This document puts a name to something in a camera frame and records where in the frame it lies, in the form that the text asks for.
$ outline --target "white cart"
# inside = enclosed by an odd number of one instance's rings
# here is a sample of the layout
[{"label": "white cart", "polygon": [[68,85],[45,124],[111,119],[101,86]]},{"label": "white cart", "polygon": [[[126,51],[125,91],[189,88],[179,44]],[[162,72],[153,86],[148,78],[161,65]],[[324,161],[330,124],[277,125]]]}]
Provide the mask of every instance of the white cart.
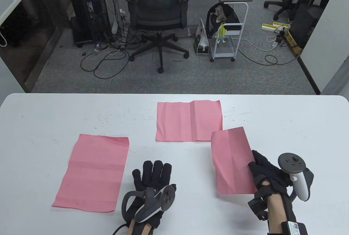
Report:
[{"label": "white cart", "polygon": [[[223,43],[222,41],[218,43],[219,38],[217,35],[222,29],[222,26],[220,26],[218,28],[218,31],[212,36],[212,38],[209,39],[211,53],[212,53],[212,58],[210,60],[211,62],[214,62],[215,58],[220,58],[220,57],[231,58],[232,62],[235,61],[241,36],[243,33],[243,27],[245,26],[245,22],[246,22],[246,17],[248,12],[248,4],[246,2],[225,2],[224,4],[228,4],[232,8],[234,8],[235,4],[245,4],[246,6],[245,16],[243,17],[243,22],[240,22],[239,18],[236,16],[238,22],[224,24],[224,27],[226,27],[226,29],[227,29],[227,26],[236,26],[236,28],[233,30],[230,30],[230,31],[227,30],[225,34],[225,43]],[[238,38],[234,38],[235,40],[237,40],[236,46],[232,36],[238,36]]]}]

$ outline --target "white shopping bag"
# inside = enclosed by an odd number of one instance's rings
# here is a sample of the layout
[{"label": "white shopping bag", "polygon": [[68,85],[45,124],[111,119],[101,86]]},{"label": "white shopping bag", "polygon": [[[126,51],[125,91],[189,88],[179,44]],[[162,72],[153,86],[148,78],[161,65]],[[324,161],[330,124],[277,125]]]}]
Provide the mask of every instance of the white shopping bag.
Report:
[{"label": "white shopping bag", "polygon": [[200,23],[197,27],[195,33],[194,49],[198,54],[208,55],[210,51],[210,44],[206,35],[205,25],[203,24],[202,19],[200,18]]}]

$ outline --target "black bag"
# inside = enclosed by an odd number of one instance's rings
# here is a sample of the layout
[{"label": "black bag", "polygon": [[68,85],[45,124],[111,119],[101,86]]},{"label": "black bag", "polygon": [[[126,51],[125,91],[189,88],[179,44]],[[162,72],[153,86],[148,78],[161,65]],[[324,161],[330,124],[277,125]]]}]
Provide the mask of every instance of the black bag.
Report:
[{"label": "black bag", "polygon": [[[214,13],[216,12],[216,8],[218,6],[222,6],[224,15],[226,16],[226,21],[221,21],[221,22],[217,22],[217,15],[215,15]],[[224,4],[222,2],[220,3],[216,3],[215,5],[213,5],[208,13],[207,13],[207,18],[206,18],[206,33],[207,33],[207,37],[208,38],[212,38],[212,35],[218,31],[219,26],[223,23],[239,23],[239,18],[236,15],[236,13],[234,12],[234,9],[232,7],[230,7],[227,4]],[[231,31],[231,30],[240,30],[241,29],[241,25],[234,25],[234,26],[226,26],[225,27],[227,31]]]}]

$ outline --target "white table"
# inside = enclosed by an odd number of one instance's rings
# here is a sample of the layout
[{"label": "white table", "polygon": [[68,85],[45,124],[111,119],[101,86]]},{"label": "white table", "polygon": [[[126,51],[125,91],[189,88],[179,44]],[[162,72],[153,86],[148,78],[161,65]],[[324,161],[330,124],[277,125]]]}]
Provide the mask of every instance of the white table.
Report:
[{"label": "white table", "polygon": [[[12,94],[0,108],[0,234],[111,235],[123,223],[121,200],[145,160],[173,166],[176,201],[155,234],[267,232],[248,208],[252,195],[216,196],[210,143],[155,141],[159,101],[220,100],[224,129],[243,126],[249,144],[274,164],[300,155],[315,174],[308,202],[294,212],[309,234],[346,234],[348,101],[340,96]],[[79,134],[128,136],[130,151],[117,209],[52,208]]]}]

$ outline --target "bag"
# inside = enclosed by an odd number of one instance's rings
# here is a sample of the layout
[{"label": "bag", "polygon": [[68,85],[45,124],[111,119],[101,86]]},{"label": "bag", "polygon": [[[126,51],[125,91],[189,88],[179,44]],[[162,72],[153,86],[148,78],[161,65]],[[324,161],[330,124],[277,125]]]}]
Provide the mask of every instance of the bag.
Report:
[{"label": "bag", "polygon": [[194,50],[197,54],[204,55],[208,55],[208,52],[210,51],[210,44],[208,42],[206,30],[201,18],[199,26],[197,27],[197,31],[195,33]]},{"label": "bag", "polygon": [[[207,37],[212,38],[213,34],[218,31],[219,26],[223,23],[239,23],[239,18],[237,17],[234,9],[227,4],[222,2],[216,3],[213,5],[208,13],[206,18],[206,31]],[[240,30],[240,25],[226,26],[228,31],[231,30]]]}]

